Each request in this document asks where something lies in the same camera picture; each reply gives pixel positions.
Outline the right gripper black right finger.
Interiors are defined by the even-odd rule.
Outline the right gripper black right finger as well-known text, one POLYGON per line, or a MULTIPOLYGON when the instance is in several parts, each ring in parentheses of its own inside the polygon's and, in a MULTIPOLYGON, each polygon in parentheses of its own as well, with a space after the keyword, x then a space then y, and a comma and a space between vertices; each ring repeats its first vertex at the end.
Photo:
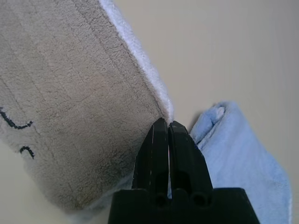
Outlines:
POLYGON ((168 129, 172 196, 178 190, 207 198, 213 191, 205 158, 187 129, 174 121, 168 129))

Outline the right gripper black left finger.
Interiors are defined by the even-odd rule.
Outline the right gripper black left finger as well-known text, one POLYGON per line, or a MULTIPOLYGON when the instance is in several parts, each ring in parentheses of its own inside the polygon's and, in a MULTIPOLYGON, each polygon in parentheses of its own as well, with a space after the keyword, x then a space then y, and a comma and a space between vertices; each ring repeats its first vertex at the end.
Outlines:
POLYGON ((154 122, 136 156, 132 188, 150 194, 168 192, 168 126, 163 118, 154 122))

